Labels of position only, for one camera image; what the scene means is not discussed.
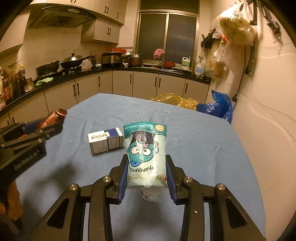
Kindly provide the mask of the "person left hand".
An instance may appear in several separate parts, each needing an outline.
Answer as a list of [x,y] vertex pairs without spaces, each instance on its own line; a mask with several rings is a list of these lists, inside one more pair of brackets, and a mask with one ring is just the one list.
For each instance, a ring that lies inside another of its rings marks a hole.
[[5,189],[4,197],[7,204],[1,202],[1,214],[7,214],[14,221],[18,220],[23,214],[23,206],[15,180]]

